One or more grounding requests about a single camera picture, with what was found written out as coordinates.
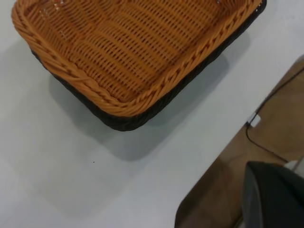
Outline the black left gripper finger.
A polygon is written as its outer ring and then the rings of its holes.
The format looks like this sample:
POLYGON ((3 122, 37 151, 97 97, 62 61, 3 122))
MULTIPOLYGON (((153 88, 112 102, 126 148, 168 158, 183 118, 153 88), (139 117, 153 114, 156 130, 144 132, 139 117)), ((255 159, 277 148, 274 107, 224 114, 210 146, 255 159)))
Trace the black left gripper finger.
POLYGON ((248 162, 244 176, 242 214, 247 228, 302 228, 303 178, 283 166, 248 162))

